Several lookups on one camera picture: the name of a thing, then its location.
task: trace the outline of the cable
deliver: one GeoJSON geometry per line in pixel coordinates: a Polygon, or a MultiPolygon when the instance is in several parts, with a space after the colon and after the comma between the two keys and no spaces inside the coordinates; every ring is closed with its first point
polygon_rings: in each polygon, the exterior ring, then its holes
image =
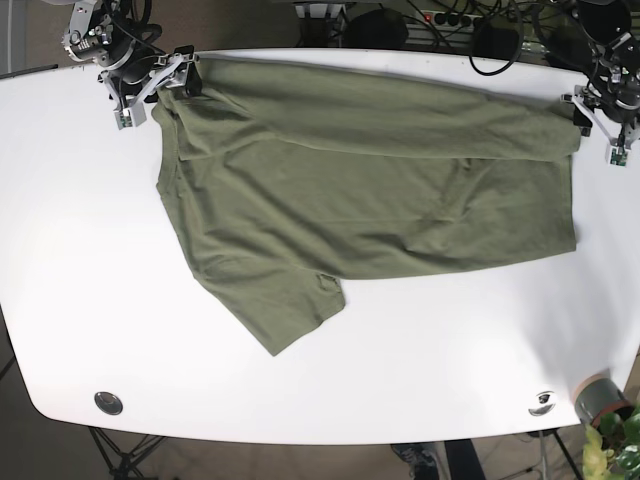
{"type": "Polygon", "coordinates": [[[16,356],[15,355],[9,359],[9,361],[4,366],[2,371],[0,371],[0,382],[2,381],[4,376],[9,372],[9,370],[11,370],[11,367],[13,367],[14,363],[16,363],[16,356]]]}
{"type": "Polygon", "coordinates": [[[516,63],[518,61],[518,58],[520,58],[520,53],[522,53],[522,42],[524,41],[524,22],[522,20],[522,12],[520,11],[520,9],[518,8],[518,4],[515,2],[515,0],[509,0],[509,6],[506,7],[506,10],[503,8],[501,10],[498,10],[496,13],[493,13],[491,15],[489,15],[485,21],[480,22],[480,25],[478,26],[478,28],[475,29],[475,31],[473,32],[473,37],[471,38],[471,49],[469,51],[469,63],[471,63],[471,68],[473,68],[476,73],[479,73],[482,76],[485,77],[492,77],[494,75],[499,75],[502,72],[506,71],[507,69],[509,69],[511,67],[511,65],[513,65],[514,63],[516,63]],[[499,12],[504,11],[509,11],[508,9],[510,7],[513,7],[515,10],[515,14],[516,14],[516,20],[518,22],[518,46],[515,49],[515,51],[513,52],[513,55],[511,55],[511,58],[509,59],[509,61],[503,65],[502,67],[500,67],[498,70],[494,70],[492,72],[485,72],[483,70],[480,70],[475,62],[473,61],[473,50],[475,47],[475,44],[480,36],[480,32],[491,22],[491,20],[495,17],[497,17],[499,15],[499,12]]]}
{"type": "Polygon", "coordinates": [[[139,64],[140,62],[143,62],[145,60],[149,60],[151,58],[159,58],[161,56],[162,55],[147,55],[146,57],[140,57],[139,59],[137,59],[137,60],[131,62],[129,65],[127,65],[127,67],[122,71],[122,73],[120,74],[120,80],[118,81],[118,95],[120,95],[123,107],[126,106],[126,97],[124,95],[122,95],[122,83],[124,81],[124,77],[127,74],[127,72],[129,70],[131,70],[131,67],[133,67],[134,65],[139,64]]]}
{"type": "Polygon", "coordinates": [[[7,73],[13,73],[13,65],[11,65],[11,41],[13,37],[13,0],[9,0],[7,7],[7,73]]]}
{"type": "Polygon", "coordinates": [[[120,19],[114,15],[113,13],[113,9],[111,8],[111,3],[107,0],[105,2],[102,2],[102,6],[104,7],[105,12],[107,12],[107,15],[109,15],[109,18],[111,18],[111,21],[113,22],[113,24],[122,32],[124,33],[126,36],[128,36],[129,38],[131,38],[132,40],[135,40],[136,42],[138,42],[140,45],[143,45],[149,49],[151,49],[152,51],[156,52],[159,55],[166,55],[166,52],[158,47],[156,47],[155,45],[151,45],[150,43],[144,41],[143,39],[141,39],[140,37],[138,37],[135,33],[133,33],[131,30],[129,30],[128,27],[126,27],[125,25],[123,25],[122,23],[120,23],[120,19]]]}

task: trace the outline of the shoe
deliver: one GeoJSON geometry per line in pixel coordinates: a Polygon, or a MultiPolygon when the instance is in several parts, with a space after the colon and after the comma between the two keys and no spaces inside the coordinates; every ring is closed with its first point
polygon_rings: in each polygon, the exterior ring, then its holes
{"type": "Polygon", "coordinates": [[[429,442],[391,445],[393,453],[411,467],[412,477],[416,480],[439,480],[434,448],[429,442]]]}

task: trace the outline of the floor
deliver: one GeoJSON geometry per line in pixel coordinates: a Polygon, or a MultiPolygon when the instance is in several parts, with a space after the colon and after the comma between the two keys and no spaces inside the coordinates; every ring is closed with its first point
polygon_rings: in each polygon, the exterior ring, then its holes
{"type": "MultiPolygon", "coordinates": [[[[59,45],[69,21],[69,6],[51,6],[30,0],[27,6],[27,67],[72,62],[59,45]]],[[[159,45],[171,50],[194,44],[199,50],[291,47],[299,37],[293,9],[268,0],[156,0],[152,21],[165,34],[159,45]]],[[[10,357],[0,325],[0,366],[10,357]]],[[[640,390],[640,364],[632,372],[628,392],[640,390]]],[[[124,448],[136,435],[113,432],[124,448]]],[[[580,427],[563,429],[562,437],[579,460],[580,427]]],[[[538,461],[539,445],[526,435],[475,439],[488,480],[498,480],[538,461]]],[[[442,445],[438,448],[442,454],[442,445]]],[[[388,446],[278,446],[231,444],[170,439],[162,452],[151,456],[142,470],[161,479],[181,480],[401,480],[410,478],[405,464],[388,446]]],[[[554,480],[571,475],[553,440],[548,453],[554,480]]],[[[108,472],[86,427],[55,422],[31,405],[20,371],[14,367],[0,384],[0,468],[3,478],[32,480],[47,477],[67,480],[107,479],[108,472]]],[[[447,478],[446,468],[442,478],[447,478]]],[[[536,473],[520,477],[538,478],[536,473]]]]}

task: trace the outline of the black cable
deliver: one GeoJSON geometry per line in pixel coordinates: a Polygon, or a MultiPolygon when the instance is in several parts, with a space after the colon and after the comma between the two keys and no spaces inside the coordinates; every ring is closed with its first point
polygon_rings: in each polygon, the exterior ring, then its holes
{"type": "Polygon", "coordinates": [[[142,11],[142,18],[140,18],[140,25],[144,26],[149,23],[149,19],[151,18],[151,8],[151,0],[144,0],[144,10],[142,11]]]}
{"type": "Polygon", "coordinates": [[[4,376],[9,372],[9,370],[11,370],[11,367],[13,367],[13,364],[16,363],[16,356],[12,356],[9,361],[7,362],[7,364],[4,366],[4,368],[2,369],[2,371],[0,371],[0,382],[2,381],[2,379],[4,378],[4,376]]]}
{"type": "Polygon", "coordinates": [[[524,42],[524,22],[522,20],[522,14],[520,12],[520,9],[518,8],[518,3],[516,3],[515,0],[509,0],[509,6],[507,6],[506,9],[498,10],[497,12],[488,16],[484,21],[480,22],[480,25],[478,26],[478,28],[476,28],[475,31],[473,32],[473,37],[471,38],[471,49],[469,50],[469,63],[471,63],[471,68],[473,68],[476,71],[476,73],[479,73],[480,75],[483,75],[485,77],[492,77],[494,75],[501,74],[502,72],[509,69],[511,65],[516,63],[518,61],[518,58],[520,58],[520,54],[522,53],[522,42],[524,42]],[[509,61],[504,66],[500,67],[498,70],[494,70],[492,72],[485,72],[483,70],[480,70],[476,66],[475,62],[473,61],[473,50],[480,36],[480,32],[482,32],[482,30],[491,22],[491,20],[494,17],[499,15],[499,12],[503,10],[508,11],[510,7],[514,8],[515,14],[516,14],[516,20],[518,22],[518,46],[513,52],[513,55],[511,55],[511,58],[509,59],[509,61]]]}
{"type": "Polygon", "coordinates": [[[544,7],[550,7],[555,8],[556,10],[560,10],[566,16],[566,19],[569,21],[569,23],[571,23],[571,25],[575,27],[575,29],[582,35],[587,43],[591,45],[591,39],[587,36],[580,23],[578,23],[578,21],[573,18],[571,14],[567,13],[560,5],[556,4],[536,4],[533,8],[533,11],[531,12],[531,23],[533,25],[533,30],[540,40],[540,43],[544,45],[544,47],[549,51],[551,55],[558,58],[558,60],[566,63],[573,68],[577,68],[587,77],[589,77],[591,70],[588,66],[576,63],[572,58],[570,58],[570,56],[565,55],[563,52],[559,51],[555,45],[551,44],[549,39],[542,32],[542,26],[540,25],[540,13],[544,7]]]}
{"type": "Polygon", "coordinates": [[[126,36],[128,36],[132,40],[135,40],[140,45],[143,45],[143,46],[151,49],[152,51],[156,52],[157,54],[166,55],[166,52],[164,50],[156,47],[155,45],[151,45],[150,43],[147,43],[142,38],[138,37],[134,32],[132,32],[129,29],[129,27],[123,25],[120,22],[120,19],[117,17],[117,15],[114,15],[113,9],[111,8],[111,2],[109,2],[108,0],[105,1],[105,2],[102,2],[102,6],[104,7],[105,12],[107,12],[107,15],[109,15],[109,18],[111,18],[111,22],[113,23],[113,25],[116,28],[118,28],[122,33],[124,33],[126,36]]]}
{"type": "Polygon", "coordinates": [[[131,62],[129,65],[126,66],[126,68],[122,71],[122,73],[120,74],[120,80],[118,81],[118,94],[120,95],[120,99],[122,102],[122,106],[126,107],[126,97],[124,95],[122,95],[122,83],[124,81],[124,77],[127,74],[127,72],[129,70],[131,70],[131,67],[133,67],[134,65],[139,64],[140,62],[144,62],[145,60],[149,60],[151,58],[159,58],[162,55],[147,55],[146,57],[141,57],[133,62],[131,62]]]}

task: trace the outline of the t-shirt sleeve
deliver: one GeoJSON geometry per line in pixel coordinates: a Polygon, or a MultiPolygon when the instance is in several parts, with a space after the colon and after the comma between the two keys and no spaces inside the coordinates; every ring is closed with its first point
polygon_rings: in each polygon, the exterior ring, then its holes
{"type": "Polygon", "coordinates": [[[215,60],[212,96],[241,105],[281,141],[396,158],[558,161],[580,132],[549,111],[479,91],[335,68],[215,60]]]}
{"type": "Polygon", "coordinates": [[[276,262],[224,259],[196,278],[274,356],[345,306],[335,278],[276,262]]]}

